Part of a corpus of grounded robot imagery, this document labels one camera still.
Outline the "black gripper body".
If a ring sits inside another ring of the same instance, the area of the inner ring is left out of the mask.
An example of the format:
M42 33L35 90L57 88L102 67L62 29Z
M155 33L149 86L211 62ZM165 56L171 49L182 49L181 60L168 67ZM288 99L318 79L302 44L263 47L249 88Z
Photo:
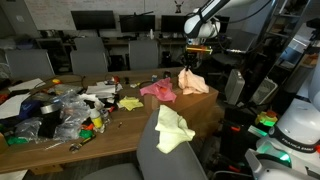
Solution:
M213 49L205 45L187 45L183 54L183 64L186 70L196 69L201 63L204 55L211 55Z

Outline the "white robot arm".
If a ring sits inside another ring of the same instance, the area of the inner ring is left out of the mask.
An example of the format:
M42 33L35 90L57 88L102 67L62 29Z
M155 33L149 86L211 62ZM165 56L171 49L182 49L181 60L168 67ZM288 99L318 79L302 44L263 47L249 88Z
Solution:
M208 0L187 15L184 34L188 40L208 39L218 35L220 22L215 16L222 10L254 3L256 0Z

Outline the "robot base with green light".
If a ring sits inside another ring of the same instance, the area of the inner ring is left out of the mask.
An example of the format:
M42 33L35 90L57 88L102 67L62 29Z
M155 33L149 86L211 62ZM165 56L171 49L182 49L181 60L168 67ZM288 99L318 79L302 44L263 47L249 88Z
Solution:
M320 180L320 64L245 158L254 180Z

